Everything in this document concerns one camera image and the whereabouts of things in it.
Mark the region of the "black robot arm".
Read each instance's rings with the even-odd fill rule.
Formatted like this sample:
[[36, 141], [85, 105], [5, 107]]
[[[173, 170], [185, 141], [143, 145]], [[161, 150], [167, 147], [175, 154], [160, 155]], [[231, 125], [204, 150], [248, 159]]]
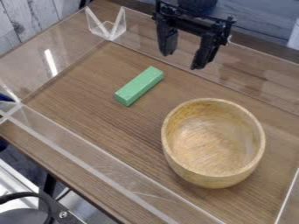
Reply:
[[231, 28], [236, 23], [232, 16], [211, 16], [219, 0], [155, 0], [152, 20], [156, 24], [159, 50], [163, 56], [172, 55], [177, 48], [179, 31], [200, 37], [191, 70], [203, 69], [215, 59], [221, 46], [230, 42]]

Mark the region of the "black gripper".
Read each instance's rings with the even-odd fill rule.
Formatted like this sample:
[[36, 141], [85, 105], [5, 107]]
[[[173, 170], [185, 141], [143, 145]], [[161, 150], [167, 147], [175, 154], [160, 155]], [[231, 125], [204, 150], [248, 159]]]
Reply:
[[191, 70], [203, 69], [213, 61], [220, 46], [227, 44], [232, 16], [211, 15], [219, 0], [155, 0], [152, 19], [156, 24], [157, 45], [163, 56], [172, 55], [177, 47], [179, 30], [200, 36], [200, 48]]

